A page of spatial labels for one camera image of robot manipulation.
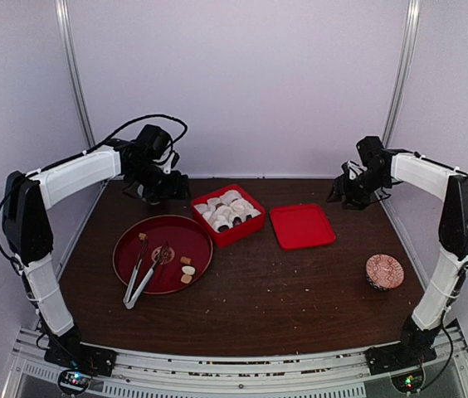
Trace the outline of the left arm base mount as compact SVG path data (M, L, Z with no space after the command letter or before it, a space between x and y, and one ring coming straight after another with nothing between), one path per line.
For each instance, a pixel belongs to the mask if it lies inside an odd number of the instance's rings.
M57 386L67 396L77 396L86 392L90 383L98 376L111 376L117 353L110 349L84 346L80 355L74 358L62 349L50 347L44 360L62 367L57 377Z

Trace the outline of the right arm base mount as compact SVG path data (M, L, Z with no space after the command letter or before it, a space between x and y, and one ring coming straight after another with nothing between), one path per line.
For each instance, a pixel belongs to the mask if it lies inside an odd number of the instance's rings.
M427 348L405 356L407 351L400 343L383 347L370 347L364 355L370 374L389 376L392 387L399 393L407 396L419 393L426 386L426 372L424 365L436 360L434 349Z

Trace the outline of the red tin lid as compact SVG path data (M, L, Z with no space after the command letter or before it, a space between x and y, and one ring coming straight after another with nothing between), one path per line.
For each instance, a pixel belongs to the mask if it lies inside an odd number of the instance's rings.
M282 250L332 245L336 235L323 209L316 204L271 209L271 224Z

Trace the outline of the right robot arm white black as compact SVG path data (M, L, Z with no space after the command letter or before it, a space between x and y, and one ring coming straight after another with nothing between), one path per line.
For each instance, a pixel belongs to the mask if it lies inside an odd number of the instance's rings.
M359 163L343 163L334 179L329 202L363 210L377 190L405 182L442 202L438 226L440 254L433 276L419 304L402 328L394 359L412 365L441 331L449 306L457 300L468 271L468 172L406 149L385 148L378 136L356 144Z

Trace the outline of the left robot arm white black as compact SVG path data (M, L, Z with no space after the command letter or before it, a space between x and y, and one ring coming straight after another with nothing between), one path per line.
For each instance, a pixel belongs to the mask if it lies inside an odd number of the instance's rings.
M56 355L70 368L87 362L79 328L63 299L53 269L54 237L47 215L58 202L99 182L121 176L141 187L145 201L185 199L188 176L177 171L178 140L147 124L130 141L110 134L102 142L33 172L7 176L0 202L0 231L9 261L22 278L27 298L37 310Z

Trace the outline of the silver serving tongs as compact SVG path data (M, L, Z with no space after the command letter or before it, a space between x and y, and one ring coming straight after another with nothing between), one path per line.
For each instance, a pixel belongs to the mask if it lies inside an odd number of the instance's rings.
M123 298L123 304L127 310L131 310L134 308L140 295L143 293L147 284L149 283L152 276L154 275L154 271L159 265L161 265L169 257L169 254L170 254L168 242L165 241L160 246L160 249L158 253L156 254L156 256L154 257L153 263L150 265L148 271L145 273L144 277L139 281L138 285L136 285L137 278L139 277L139 272L142 268L142 264L146 259L148 247L149 247L149 243L147 241L142 242L142 245L140 246L139 254L137 256L137 260L135 261L134 267L132 269L129 282L127 285L127 289L125 291L124 298Z

